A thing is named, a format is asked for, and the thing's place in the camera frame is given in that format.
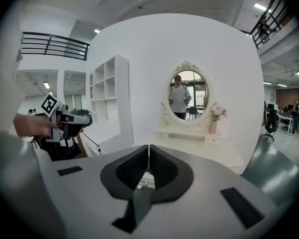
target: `balcony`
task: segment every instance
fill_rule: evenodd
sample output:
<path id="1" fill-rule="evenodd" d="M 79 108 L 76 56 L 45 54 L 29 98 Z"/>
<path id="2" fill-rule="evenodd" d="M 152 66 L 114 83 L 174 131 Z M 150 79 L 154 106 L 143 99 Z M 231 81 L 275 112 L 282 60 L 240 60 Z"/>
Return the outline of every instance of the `balcony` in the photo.
<path id="1" fill-rule="evenodd" d="M 268 7 L 250 32 L 242 31 L 250 36 L 257 50 L 278 33 L 292 18 L 287 4 L 283 0 L 271 0 Z"/>
<path id="2" fill-rule="evenodd" d="M 23 32 L 22 54 L 62 56 L 86 61 L 89 44 L 71 38 Z"/>

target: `oval mirror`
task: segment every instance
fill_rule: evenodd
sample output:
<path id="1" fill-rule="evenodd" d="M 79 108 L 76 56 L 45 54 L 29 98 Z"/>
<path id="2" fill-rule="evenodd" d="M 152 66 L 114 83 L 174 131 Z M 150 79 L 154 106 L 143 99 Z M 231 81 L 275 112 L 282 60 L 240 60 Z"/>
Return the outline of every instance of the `oval mirror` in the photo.
<path id="1" fill-rule="evenodd" d="M 208 104 L 209 92 L 204 77 L 190 70 L 174 76 L 167 94 L 172 113 L 184 121 L 199 118 Z"/>

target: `black railing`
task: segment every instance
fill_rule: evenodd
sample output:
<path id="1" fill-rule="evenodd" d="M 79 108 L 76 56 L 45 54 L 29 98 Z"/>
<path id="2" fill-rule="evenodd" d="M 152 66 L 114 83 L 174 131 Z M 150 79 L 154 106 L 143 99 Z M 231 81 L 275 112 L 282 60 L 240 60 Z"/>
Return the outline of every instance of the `black railing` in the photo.
<path id="1" fill-rule="evenodd" d="M 278 1 L 278 3 L 276 4 L 275 8 L 272 11 L 271 7 L 273 6 L 274 2 L 275 0 L 271 0 L 269 2 L 267 9 L 264 11 L 262 16 L 258 20 L 257 24 L 250 32 L 240 30 L 243 33 L 249 35 L 254 40 L 257 49 L 259 49 L 259 46 L 261 44 L 264 44 L 270 40 L 269 36 L 273 33 L 276 33 L 277 28 L 281 30 L 282 22 L 284 22 L 284 20 L 291 15 L 291 13 L 288 11 L 286 3 L 277 13 L 277 9 L 280 6 L 282 0 Z"/>
<path id="2" fill-rule="evenodd" d="M 89 44 L 45 33 L 23 32 L 22 54 L 41 54 L 86 60 Z"/>

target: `computer monitor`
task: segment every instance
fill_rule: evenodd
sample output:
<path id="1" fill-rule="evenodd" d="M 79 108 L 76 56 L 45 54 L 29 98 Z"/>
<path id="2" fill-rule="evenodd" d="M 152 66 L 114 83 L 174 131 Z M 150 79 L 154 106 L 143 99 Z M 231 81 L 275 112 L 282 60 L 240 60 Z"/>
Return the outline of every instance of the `computer monitor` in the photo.
<path id="1" fill-rule="evenodd" d="M 268 104 L 268 109 L 274 109 L 275 105 L 274 104 Z"/>

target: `white vanity table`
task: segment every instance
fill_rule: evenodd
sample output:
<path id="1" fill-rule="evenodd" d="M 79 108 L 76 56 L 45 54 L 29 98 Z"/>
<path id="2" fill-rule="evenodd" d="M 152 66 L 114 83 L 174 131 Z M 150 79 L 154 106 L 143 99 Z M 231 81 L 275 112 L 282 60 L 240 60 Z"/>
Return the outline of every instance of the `white vanity table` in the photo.
<path id="1" fill-rule="evenodd" d="M 223 139 L 220 144 L 209 144 L 203 141 L 193 141 L 189 139 L 180 140 L 177 138 L 162 139 L 154 135 L 147 135 L 138 141 L 136 145 L 142 144 L 155 144 L 157 146 L 176 149 L 195 156 L 208 158 L 227 166 L 238 174 L 241 174 L 238 170 L 244 164 L 238 152 L 227 142 L 227 139 Z"/>
<path id="2" fill-rule="evenodd" d="M 168 88 L 172 79 L 184 72 L 192 71 L 201 76 L 206 88 L 208 88 L 209 100 L 205 111 L 197 119 L 185 121 L 178 118 L 170 108 L 168 100 Z M 214 160 L 230 168 L 235 173 L 241 174 L 241 166 L 244 165 L 242 158 L 220 133 L 209 133 L 209 122 L 212 104 L 215 102 L 214 90 L 208 76 L 198 67 L 185 61 L 170 74 L 165 83 L 161 102 L 161 115 L 154 133 L 145 135 L 135 142 L 135 145 L 155 144 L 162 147 L 176 149 L 195 156 Z M 151 176 L 147 174 L 145 182 L 151 183 Z"/>

